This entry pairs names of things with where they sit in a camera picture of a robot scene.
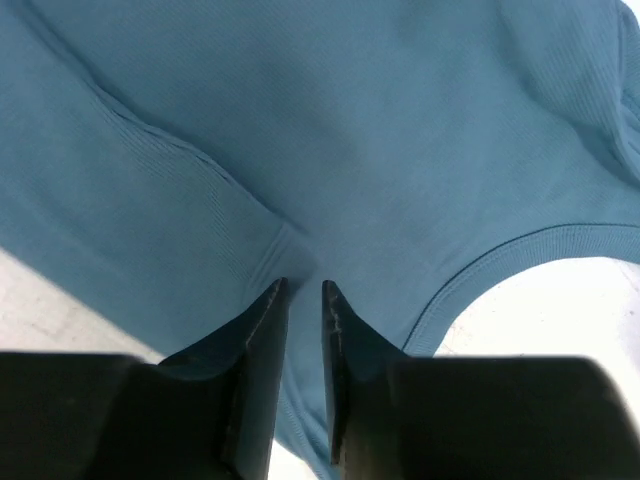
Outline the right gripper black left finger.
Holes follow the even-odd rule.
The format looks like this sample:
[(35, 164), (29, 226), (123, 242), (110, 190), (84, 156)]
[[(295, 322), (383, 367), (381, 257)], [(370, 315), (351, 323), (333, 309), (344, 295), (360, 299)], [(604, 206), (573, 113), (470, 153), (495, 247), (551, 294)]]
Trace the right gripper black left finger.
[(5, 479), (263, 479), (289, 288), (159, 364), (121, 354), (1, 356)]

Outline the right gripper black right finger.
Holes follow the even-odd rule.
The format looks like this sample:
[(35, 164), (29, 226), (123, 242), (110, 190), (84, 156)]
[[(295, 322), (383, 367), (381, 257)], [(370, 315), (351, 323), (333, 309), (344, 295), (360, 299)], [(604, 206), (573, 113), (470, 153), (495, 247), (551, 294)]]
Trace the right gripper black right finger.
[(639, 435), (580, 357), (416, 357), (322, 285), (331, 463), (344, 479), (635, 479)]

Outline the light teal tank top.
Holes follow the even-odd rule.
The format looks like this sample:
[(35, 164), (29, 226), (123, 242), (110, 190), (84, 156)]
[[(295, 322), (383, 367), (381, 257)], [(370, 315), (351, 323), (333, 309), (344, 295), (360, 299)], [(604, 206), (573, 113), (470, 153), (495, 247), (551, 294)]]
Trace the light teal tank top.
[(620, 1), (5, 1), (1, 245), (163, 353), (293, 288), (275, 435), (330, 464), (320, 286), (433, 354), (499, 282), (639, 259)]

